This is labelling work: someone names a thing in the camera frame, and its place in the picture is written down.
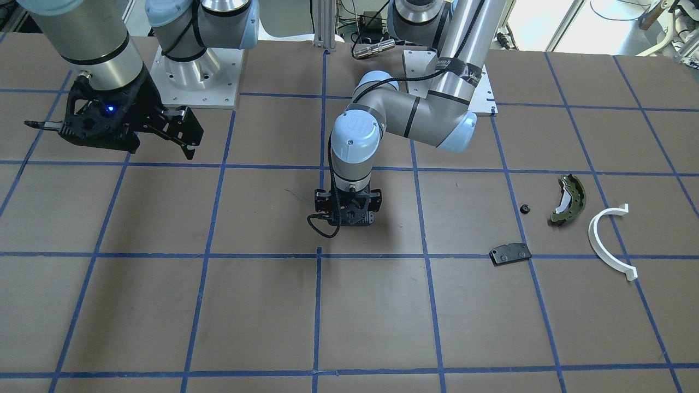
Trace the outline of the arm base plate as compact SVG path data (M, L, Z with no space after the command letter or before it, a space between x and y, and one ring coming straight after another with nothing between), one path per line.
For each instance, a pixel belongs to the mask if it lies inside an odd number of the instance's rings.
M402 57L407 78L417 78L434 72L437 55L433 51L404 50ZM497 114L496 99L486 69L482 70L480 82L476 87L451 74L442 79L407 82L407 91L414 96L425 98L429 90L469 100L469 111L478 116Z
M208 48L199 59L175 62L158 48L150 74L166 107L234 109L245 53Z

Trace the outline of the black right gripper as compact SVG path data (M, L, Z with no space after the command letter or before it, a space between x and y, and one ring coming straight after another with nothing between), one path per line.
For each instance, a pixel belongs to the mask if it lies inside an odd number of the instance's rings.
M79 75L68 93L63 121L25 120L24 125L58 132L71 144L130 153L140 145L136 132L153 133L179 145L187 160L194 159L203 137L203 127L189 106L164 109L147 70L108 91L95 90L87 77Z

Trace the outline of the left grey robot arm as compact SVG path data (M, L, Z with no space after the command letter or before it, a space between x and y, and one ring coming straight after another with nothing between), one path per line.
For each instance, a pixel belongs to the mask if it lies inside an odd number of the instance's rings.
M389 1L387 6L391 35L437 52L423 77L426 97L401 91L400 79L381 70L362 77L330 132L330 186L316 190L308 222L322 219L340 228L374 221L382 194L370 187L370 176L385 133L460 153L475 131L472 96L505 2Z

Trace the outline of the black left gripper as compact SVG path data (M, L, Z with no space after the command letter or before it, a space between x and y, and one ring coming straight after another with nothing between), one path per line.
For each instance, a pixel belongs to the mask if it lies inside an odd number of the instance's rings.
M324 189L315 189L315 211L320 219L330 225L348 227L366 227L374 223L374 213L382 203L381 189L369 189L358 192L337 190L337 194Z

